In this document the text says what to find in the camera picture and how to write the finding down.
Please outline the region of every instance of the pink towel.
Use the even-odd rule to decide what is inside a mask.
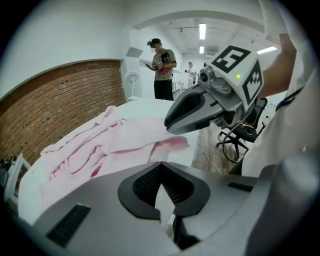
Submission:
[[[163,117],[125,120],[110,106],[41,152],[50,173],[40,187],[42,209],[94,177],[166,161],[170,151],[188,146],[185,137],[167,132]]]

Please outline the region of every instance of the black chair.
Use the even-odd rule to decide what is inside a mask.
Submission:
[[[235,161],[237,161],[240,157],[239,156],[239,146],[245,148],[247,151],[249,150],[241,141],[239,141],[239,139],[243,139],[247,142],[253,143],[253,142],[255,142],[257,137],[260,135],[262,130],[266,127],[265,124],[262,123],[263,127],[261,128],[259,133],[257,133],[258,121],[259,121],[259,118],[262,114],[262,111],[265,109],[267,103],[268,103],[268,100],[266,98],[258,98],[256,101],[256,105],[254,106],[254,109],[252,110],[252,112],[247,117],[246,121],[244,122],[245,124],[248,124],[248,125],[252,126],[253,128],[249,127],[249,126],[245,126],[245,125],[240,125],[233,131],[233,134],[235,134],[235,137],[229,135],[230,139],[228,139],[224,142],[224,144],[228,144],[228,143],[234,144],[235,153],[236,153],[236,156],[234,158]],[[225,133],[224,131],[221,131],[219,133],[219,137],[222,134],[227,135],[227,133]],[[222,142],[217,143],[216,147],[218,148],[219,145],[221,145],[221,144],[222,144]]]

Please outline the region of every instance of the black cap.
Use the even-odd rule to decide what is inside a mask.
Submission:
[[[161,44],[161,40],[159,38],[154,38],[147,43],[147,45],[150,47],[152,47],[154,44]]]

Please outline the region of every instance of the cable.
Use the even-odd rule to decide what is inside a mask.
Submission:
[[[288,97],[285,97],[285,98],[276,106],[275,112],[277,112],[281,107],[287,106],[287,105],[289,105],[291,102],[293,102],[294,99],[296,98],[296,96],[301,92],[302,89],[303,89],[303,87],[301,87],[300,89],[296,90],[294,93],[290,94]]]
[[[172,74],[173,74],[173,80],[174,80],[174,82],[177,82],[176,81],[176,77],[175,77],[175,70],[172,68]]]
[[[256,102],[254,103],[253,107],[250,109],[248,109],[248,112],[246,113],[246,115],[244,116],[244,118],[242,120],[237,121],[237,124],[228,132],[228,134],[224,137],[223,141],[222,141],[222,152],[225,156],[226,159],[228,159],[230,162],[232,163],[238,163],[236,161],[231,160],[229,157],[227,157],[226,152],[225,152],[225,141],[227,139],[227,137],[229,137],[230,134],[232,134],[232,132],[238,127],[240,126],[244,121],[246,121],[246,119],[248,118],[248,116],[251,114],[251,112],[254,110],[255,106],[256,106]]]
[[[200,148],[202,149],[202,153],[204,153],[204,155],[206,156],[206,158],[208,159],[208,161],[210,162],[210,164],[212,164],[216,170],[221,174],[221,171],[219,171],[219,169],[215,166],[214,163],[212,163],[209,159],[209,157],[207,156],[207,154],[204,152],[204,148],[201,146],[200,142],[199,142],[199,138],[198,138],[198,145],[200,146]]]

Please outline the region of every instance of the brick wall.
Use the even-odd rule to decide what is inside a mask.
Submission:
[[[43,148],[126,102],[119,61],[88,61],[41,74],[0,102],[0,159],[32,165]]]

